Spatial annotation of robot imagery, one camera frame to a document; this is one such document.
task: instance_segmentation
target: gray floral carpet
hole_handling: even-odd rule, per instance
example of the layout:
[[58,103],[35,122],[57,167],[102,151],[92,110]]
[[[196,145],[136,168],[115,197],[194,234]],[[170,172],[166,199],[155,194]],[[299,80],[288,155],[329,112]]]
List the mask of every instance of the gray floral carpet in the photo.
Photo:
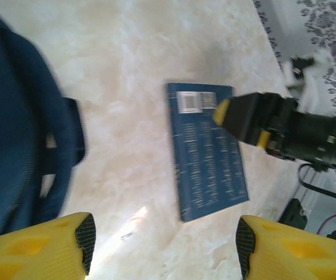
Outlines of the gray floral carpet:
[[323,76],[336,115],[336,0],[254,0],[278,61],[319,47],[333,51],[335,66]]

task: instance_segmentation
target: blue fabric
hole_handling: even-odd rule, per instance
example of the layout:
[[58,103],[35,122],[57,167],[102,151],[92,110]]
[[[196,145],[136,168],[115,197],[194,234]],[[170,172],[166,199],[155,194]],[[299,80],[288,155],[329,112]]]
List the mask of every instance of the blue fabric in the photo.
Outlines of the blue fabric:
[[[48,160],[49,132],[57,148]],[[76,163],[75,134],[68,105],[42,56],[0,19],[0,234],[58,216]],[[55,180],[40,198],[47,169]]]

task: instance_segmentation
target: black strap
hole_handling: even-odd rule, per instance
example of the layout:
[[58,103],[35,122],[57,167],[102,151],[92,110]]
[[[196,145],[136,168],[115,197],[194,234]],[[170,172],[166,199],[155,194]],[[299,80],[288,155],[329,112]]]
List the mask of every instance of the black strap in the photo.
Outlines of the black strap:
[[303,187],[306,187],[312,191],[315,191],[315,192],[318,192],[320,194],[324,194],[324,195],[327,195],[329,197],[333,197],[333,198],[336,198],[336,193],[335,192],[332,192],[332,191],[328,191],[328,190],[325,190],[323,188],[318,188],[318,187],[315,187],[314,185],[311,185],[311,184],[308,184],[306,182],[304,182],[304,180],[301,178],[300,176],[300,171],[303,167],[306,167],[306,166],[309,166],[309,167],[312,167],[312,165],[310,163],[305,163],[305,164],[302,164],[300,165],[299,167],[299,170],[297,171],[297,177],[299,179],[299,183],[303,186]]

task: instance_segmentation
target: barcode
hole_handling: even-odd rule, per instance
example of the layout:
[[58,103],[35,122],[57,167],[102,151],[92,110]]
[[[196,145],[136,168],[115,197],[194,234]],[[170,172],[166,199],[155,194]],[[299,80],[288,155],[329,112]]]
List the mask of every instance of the barcode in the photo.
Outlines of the barcode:
[[180,114],[202,112],[199,92],[177,92],[177,97]]
[[202,109],[216,109],[217,101],[214,92],[202,92]]

